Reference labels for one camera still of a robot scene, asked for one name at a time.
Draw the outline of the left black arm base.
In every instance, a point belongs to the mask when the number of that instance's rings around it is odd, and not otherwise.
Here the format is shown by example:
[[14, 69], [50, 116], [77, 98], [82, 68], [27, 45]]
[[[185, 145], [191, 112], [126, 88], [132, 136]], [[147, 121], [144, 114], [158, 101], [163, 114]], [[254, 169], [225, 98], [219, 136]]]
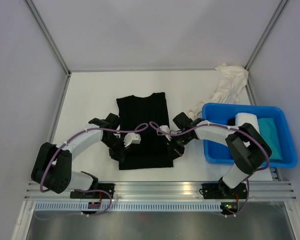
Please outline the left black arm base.
[[71, 199], [106, 199], [113, 198], [115, 193], [114, 183], [99, 183], [96, 187], [97, 191], [83, 192], [74, 190], [70, 192]]

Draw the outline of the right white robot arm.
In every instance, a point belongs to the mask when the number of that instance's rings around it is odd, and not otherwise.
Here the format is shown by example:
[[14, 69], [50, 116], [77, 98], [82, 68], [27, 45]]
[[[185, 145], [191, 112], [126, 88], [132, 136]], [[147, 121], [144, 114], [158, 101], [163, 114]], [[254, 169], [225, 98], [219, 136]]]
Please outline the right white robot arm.
[[244, 180], [261, 170], [261, 165], [270, 165], [272, 150], [261, 134], [250, 123], [240, 126], [229, 126], [210, 122], [203, 118], [191, 120], [180, 113], [173, 122], [179, 132], [168, 132], [168, 128], [160, 126], [167, 138], [167, 149], [173, 159], [181, 157], [185, 145], [193, 140], [211, 141], [228, 148], [234, 164], [230, 170], [218, 180], [218, 192], [225, 198], [231, 197]]

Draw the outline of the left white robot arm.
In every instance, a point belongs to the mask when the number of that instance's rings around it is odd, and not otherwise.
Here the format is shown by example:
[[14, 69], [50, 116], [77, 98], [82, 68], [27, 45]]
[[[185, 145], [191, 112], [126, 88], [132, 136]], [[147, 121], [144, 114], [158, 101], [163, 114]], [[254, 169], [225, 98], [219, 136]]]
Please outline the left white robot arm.
[[53, 191], [60, 194], [69, 189], [81, 190], [88, 198], [96, 197], [99, 193], [98, 178], [84, 171], [72, 171], [72, 162], [91, 145], [102, 142], [108, 147], [109, 156], [123, 163], [129, 148], [124, 144], [123, 135], [112, 132], [119, 126], [120, 118], [110, 113], [105, 119], [93, 118], [67, 141], [44, 143], [39, 149], [31, 179], [40, 184], [42, 193]]

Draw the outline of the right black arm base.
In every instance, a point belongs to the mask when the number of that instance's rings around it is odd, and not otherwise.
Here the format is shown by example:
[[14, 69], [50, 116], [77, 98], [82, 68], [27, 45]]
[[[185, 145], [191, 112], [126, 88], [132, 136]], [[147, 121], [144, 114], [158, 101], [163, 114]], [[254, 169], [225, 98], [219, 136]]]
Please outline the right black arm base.
[[205, 200], [241, 200], [246, 199], [248, 189], [244, 183], [235, 188], [229, 188], [219, 183], [203, 183], [199, 189]]

